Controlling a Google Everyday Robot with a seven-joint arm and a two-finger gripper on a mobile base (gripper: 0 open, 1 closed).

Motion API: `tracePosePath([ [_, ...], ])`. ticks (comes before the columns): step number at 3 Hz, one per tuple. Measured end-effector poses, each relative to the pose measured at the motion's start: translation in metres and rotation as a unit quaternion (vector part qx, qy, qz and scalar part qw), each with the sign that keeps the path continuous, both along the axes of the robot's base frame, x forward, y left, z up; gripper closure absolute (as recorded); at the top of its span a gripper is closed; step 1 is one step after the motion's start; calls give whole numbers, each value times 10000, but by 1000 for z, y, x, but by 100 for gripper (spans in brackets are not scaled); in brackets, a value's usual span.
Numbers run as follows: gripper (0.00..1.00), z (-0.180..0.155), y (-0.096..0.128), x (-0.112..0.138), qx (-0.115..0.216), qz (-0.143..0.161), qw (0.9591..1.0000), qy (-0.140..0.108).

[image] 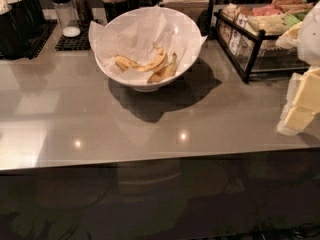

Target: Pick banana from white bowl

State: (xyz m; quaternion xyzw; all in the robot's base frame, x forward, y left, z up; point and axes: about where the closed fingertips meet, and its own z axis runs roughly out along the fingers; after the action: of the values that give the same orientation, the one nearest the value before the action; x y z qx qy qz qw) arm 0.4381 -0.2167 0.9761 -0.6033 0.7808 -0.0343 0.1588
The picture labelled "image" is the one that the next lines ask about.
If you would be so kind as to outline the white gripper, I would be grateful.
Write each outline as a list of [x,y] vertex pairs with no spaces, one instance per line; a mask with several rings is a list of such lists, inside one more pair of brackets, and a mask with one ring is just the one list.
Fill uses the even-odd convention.
[[[320,65],[320,1],[299,22],[276,41],[280,48],[296,47],[298,58],[310,66]],[[289,81],[286,104],[277,131],[294,136],[302,133],[320,113],[320,68],[294,73]]]

